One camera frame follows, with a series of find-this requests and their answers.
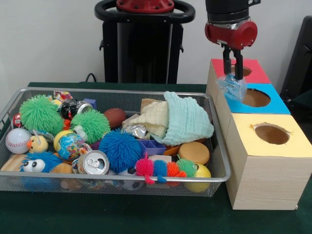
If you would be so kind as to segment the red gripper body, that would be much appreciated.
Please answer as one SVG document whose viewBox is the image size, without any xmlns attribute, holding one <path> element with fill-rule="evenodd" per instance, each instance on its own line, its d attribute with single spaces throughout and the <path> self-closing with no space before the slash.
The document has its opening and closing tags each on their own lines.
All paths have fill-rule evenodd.
<svg viewBox="0 0 312 234">
<path fill-rule="evenodd" d="M 252 46 L 257 37 L 257 25 L 253 21 L 241 21 L 231 28 L 231 25 L 206 24 L 206 38 L 215 44 L 224 44 L 231 49 L 243 49 Z"/>
</svg>

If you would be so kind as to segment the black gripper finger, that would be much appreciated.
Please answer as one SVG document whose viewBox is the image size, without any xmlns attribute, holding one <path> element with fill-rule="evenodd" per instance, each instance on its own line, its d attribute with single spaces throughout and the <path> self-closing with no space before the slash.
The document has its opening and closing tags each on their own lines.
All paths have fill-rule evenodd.
<svg viewBox="0 0 312 234">
<path fill-rule="evenodd" d="M 230 47 L 224 47 L 223 51 L 223 66 L 224 66 L 224 74 L 228 75 L 231 73 L 231 59 L 230 59 Z"/>
<path fill-rule="evenodd" d="M 243 56 L 240 50 L 233 50 L 234 57 L 236 59 L 235 64 L 235 79 L 242 80 L 243 79 Z"/>
</svg>

